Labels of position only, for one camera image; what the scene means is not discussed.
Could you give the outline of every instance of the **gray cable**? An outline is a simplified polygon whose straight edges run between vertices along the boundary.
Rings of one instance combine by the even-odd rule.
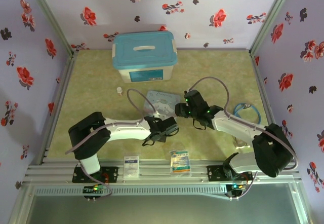
[[[106,125],[103,125],[103,126],[100,126],[99,128],[95,129],[94,131],[92,131],[90,134],[88,134],[83,140],[81,140],[78,144],[76,144],[74,147],[72,147],[71,149],[69,149],[67,152],[65,152],[65,154],[69,154],[73,151],[75,151],[76,149],[78,149],[81,145],[83,145],[88,139],[90,139],[92,136],[94,136],[96,133],[98,133],[98,131],[104,129],[104,128],[107,128],[107,127],[110,127],[110,126],[113,126],[113,125],[116,125],[116,126],[120,126],[120,125],[130,125],[130,126],[136,126],[140,123],[143,122],[144,120],[144,116],[143,116],[143,113],[142,111],[132,102],[130,96],[129,96],[129,92],[130,91],[135,91],[137,92],[138,94],[140,94],[142,97],[144,97],[144,99],[148,102],[148,104],[150,104],[150,106],[153,108],[153,111],[154,113],[156,112],[155,111],[155,108],[154,106],[152,105],[152,103],[146,98],[146,96],[144,96],[141,92],[139,92],[138,90],[136,89],[128,89],[127,90],[127,99],[129,100],[129,102],[131,103],[131,105],[141,114],[142,118],[141,120],[135,122],[135,123],[110,123],[110,124],[106,124]]]
[[[254,180],[257,178],[257,175],[258,175],[258,172],[256,171],[256,172],[255,172],[255,175],[254,175],[254,177],[253,177],[253,179],[252,179],[252,182],[251,182],[250,185],[248,186],[247,190],[245,190],[245,191],[244,191],[240,196],[238,196],[237,199],[242,198],[244,195],[247,194],[247,192],[250,190],[252,184],[254,183]]]
[[[243,124],[245,126],[248,126],[252,129],[255,129],[255,130],[258,130],[258,131],[261,131],[265,134],[267,134],[268,136],[270,136],[272,139],[276,140],[277,142],[279,142],[283,147],[285,147],[290,154],[292,154],[292,156],[294,157],[294,160],[295,160],[295,164],[293,167],[290,167],[290,168],[285,168],[284,170],[294,170],[298,167],[298,160],[297,160],[297,156],[296,156],[296,153],[294,152],[294,150],[292,150],[286,143],[284,143],[281,139],[279,139],[278,137],[276,137],[275,135],[271,134],[270,132],[262,129],[262,128],[259,128],[259,127],[256,127],[255,125],[251,124],[251,123],[247,123],[247,122],[244,122],[244,121],[241,121],[240,119],[234,117],[233,115],[231,115],[230,113],[228,113],[228,111],[226,110],[227,109],[227,106],[228,106],[228,103],[229,103],[229,91],[228,91],[228,88],[227,86],[224,84],[224,82],[222,82],[220,79],[216,78],[216,77],[204,77],[204,78],[201,78],[200,80],[198,80],[190,89],[189,91],[191,91],[199,82],[205,80],[205,79],[214,79],[214,80],[217,80],[219,83],[222,84],[222,86],[225,88],[226,90],[226,94],[227,94],[227,100],[226,100],[226,103],[225,103],[225,106],[224,106],[224,113],[225,115],[230,118],[231,120],[234,120],[240,124]]]

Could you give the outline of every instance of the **small white packet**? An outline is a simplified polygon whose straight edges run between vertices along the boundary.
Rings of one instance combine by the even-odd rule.
[[[139,156],[124,157],[124,179],[139,177]]]

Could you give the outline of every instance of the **glass panel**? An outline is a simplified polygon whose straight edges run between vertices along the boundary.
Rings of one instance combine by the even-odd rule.
[[[239,201],[206,196],[35,197],[30,224],[299,223],[287,184],[259,184]]]

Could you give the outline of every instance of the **blue lid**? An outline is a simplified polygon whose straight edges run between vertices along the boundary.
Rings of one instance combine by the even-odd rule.
[[[172,66],[178,61],[173,35],[169,31],[121,34],[113,41],[116,69]]]

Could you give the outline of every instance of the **small package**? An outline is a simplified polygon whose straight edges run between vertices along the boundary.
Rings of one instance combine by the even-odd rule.
[[[180,103],[181,99],[179,95],[159,91],[148,91],[146,98],[152,103],[155,110],[158,112],[158,118],[165,120],[174,117],[176,119],[176,105]],[[153,109],[147,101],[144,102],[144,112],[146,115],[153,116]]]
[[[124,179],[139,177],[139,157],[124,157]]]
[[[191,175],[188,151],[171,151],[171,174],[175,176]]]

